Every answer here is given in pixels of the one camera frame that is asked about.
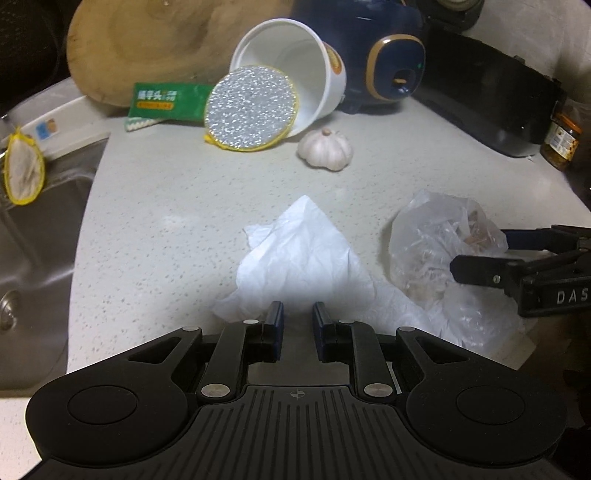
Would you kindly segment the green snack wrapper short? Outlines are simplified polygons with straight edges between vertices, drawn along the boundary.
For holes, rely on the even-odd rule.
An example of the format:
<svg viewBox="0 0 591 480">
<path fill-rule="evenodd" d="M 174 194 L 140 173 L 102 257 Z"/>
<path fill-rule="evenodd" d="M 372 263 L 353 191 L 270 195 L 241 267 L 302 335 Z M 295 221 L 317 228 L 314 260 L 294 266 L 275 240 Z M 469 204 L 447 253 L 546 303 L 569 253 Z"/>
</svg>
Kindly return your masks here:
<svg viewBox="0 0 591 480">
<path fill-rule="evenodd" d="M 201 122 L 212 85 L 193 83 L 135 83 L 126 132 L 165 121 Z"/>
</svg>

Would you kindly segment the white paper instant-noodle cup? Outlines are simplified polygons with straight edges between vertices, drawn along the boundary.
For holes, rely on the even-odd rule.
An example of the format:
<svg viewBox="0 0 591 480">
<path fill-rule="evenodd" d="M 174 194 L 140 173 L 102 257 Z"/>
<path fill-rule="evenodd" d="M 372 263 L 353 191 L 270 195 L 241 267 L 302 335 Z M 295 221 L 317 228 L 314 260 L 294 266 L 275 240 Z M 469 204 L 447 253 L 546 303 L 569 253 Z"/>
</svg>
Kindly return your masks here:
<svg viewBox="0 0 591 480">
<path fill-rule="evenodd" d="M 247 65 L 276 68 L 293 82 L 298 113 L 291 137 L 332 114 L 345 98 L 344 61 L 331 45 L 300 21 L 274 18 L 249 30 L 235 48 L 229 69 Z"/>
</svg>

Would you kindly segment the clear plastic bag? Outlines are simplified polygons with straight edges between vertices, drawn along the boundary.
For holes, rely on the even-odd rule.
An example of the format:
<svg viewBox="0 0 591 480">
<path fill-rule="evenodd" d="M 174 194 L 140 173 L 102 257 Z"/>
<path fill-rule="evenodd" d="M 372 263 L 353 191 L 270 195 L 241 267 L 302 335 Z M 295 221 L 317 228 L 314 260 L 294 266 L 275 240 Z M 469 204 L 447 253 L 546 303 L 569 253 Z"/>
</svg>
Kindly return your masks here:
<svg viewBox="0 0 591 480">
<path fill-rule="evenodd" d="M 503 291 L 457 283 L 450 270 L 458 255 L 502 257 L 502 231 L 473 199 L 422 190 L 394 218 L 390 279 L 429 318 L 430 333 L 488 354 L 530 326 Z"/>
</svg>

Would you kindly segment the white tissue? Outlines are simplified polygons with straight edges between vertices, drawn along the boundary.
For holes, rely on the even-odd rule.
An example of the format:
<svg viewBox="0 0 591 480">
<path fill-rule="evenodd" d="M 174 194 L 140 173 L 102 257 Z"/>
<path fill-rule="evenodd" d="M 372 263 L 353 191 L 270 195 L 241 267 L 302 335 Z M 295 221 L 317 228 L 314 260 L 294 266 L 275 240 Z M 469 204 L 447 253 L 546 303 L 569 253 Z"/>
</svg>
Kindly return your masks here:
<svg viewBox="0 0 591 480">
<path fill-rule="evenodd" d="M 317 302 L 332 318 L 359 320 L 393 334 L 415 327 L 440 336 L 443 328 L 392 283 L 377 279 L 346 237 L 308 196 L 301 196 L 273 223 L 245 227 L 249 253 L 238 265 L 235 291 L 212 312 L 225 321 L 256 318 L 280 301 L 291 318 L 311 313 Z"/>
</svg>

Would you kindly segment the silver round scouring pad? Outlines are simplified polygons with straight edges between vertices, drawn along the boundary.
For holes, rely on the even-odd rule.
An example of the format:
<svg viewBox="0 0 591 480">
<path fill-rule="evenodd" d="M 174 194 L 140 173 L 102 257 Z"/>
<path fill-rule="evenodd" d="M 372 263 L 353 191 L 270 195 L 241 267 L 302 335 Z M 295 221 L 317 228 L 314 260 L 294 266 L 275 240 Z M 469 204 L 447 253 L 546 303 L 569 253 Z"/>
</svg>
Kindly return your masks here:
<svg viewBox="0 0 591 480">
<path fill-rule="evenodd" d="M 263 65 L 239 67 L 207 98 L 204 140 L 235 152 L 265 150 L 290 133 L 297 113 L 297 90 L 287 74 Z"/>
</svg>

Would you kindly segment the garlic bulb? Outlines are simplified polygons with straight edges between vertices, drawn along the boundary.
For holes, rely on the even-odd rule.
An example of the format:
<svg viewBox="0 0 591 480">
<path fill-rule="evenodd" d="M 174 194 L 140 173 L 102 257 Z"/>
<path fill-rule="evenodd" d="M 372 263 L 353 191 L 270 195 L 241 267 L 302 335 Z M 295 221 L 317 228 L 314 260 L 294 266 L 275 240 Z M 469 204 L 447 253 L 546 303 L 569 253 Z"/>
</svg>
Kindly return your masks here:
<svg viewBox="0 0 591 480">
<path fill-rule="evenodd" d="M 337 172 L 352 161 L 353 146 L 341 133 L 322 128 L 304 135 L 297 144 L 297 156 L 311 167 Z"/>
</svg>

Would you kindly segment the glass jar of sauce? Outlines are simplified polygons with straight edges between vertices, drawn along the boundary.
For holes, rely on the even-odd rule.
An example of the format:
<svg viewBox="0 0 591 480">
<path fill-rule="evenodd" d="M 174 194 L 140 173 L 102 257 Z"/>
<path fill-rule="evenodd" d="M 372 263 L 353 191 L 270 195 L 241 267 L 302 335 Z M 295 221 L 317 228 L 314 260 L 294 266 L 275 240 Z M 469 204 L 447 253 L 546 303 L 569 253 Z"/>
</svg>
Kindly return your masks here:
<svg viewBox="0 0 591 480">
<path fill-rule="evenodd" d="M 559 171 L 571 164 L 583 134 L 582 120 L 573 103 L 565 103 L 552 117 L 541 145 L 542 157 Z"/>
</svg>

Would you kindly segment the stainless steel sink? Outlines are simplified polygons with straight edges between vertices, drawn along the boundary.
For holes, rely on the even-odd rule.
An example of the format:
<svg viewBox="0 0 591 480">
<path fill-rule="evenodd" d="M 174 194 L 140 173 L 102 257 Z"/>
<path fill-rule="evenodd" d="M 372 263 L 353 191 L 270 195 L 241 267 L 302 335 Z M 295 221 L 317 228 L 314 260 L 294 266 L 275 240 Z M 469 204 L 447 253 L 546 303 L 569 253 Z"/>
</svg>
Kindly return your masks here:
<svg viewBox="0 0 591 480">
<path fill-rule="evenodd" d="M 1 395 L 28 397 L 64 374 L 79 233 L 103 140 L 47 167 L 31 204 L 1 202 Z"/>
</svg>

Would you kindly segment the black open rice cooker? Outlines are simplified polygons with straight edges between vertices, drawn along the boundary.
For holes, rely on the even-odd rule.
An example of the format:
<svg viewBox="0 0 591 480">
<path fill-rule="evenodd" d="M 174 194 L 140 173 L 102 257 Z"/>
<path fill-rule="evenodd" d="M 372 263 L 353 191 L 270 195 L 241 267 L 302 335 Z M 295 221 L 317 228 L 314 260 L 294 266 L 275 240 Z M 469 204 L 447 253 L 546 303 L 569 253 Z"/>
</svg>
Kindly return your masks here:
<svg viewBox="0 0 591 480">
<path fill-rule="evenodd" d="M 566 100 L 561 83 L 462 34 L 476 24 L 482 1 L 413 5 L 426 23 L 426 67 L 413 97 L 501 154 L 535 154 Z"/>
</svg>

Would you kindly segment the round wooden cutting board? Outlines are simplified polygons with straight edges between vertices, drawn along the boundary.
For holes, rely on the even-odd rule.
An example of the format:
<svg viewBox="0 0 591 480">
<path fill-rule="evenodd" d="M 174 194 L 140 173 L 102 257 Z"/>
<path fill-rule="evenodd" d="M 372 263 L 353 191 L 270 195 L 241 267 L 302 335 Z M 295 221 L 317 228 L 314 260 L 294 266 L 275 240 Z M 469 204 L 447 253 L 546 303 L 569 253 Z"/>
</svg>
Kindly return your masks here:
<svg viewBox="0 0 591 480">
<path fill-rule="evenodd" d="M 263 21 L 290 16 L 288 0 L 151 0 L 80 3 L 67 36 L 78 89 L 127 107 L 137 83 L 213 84 L 233 50 Z"/>
</svg>

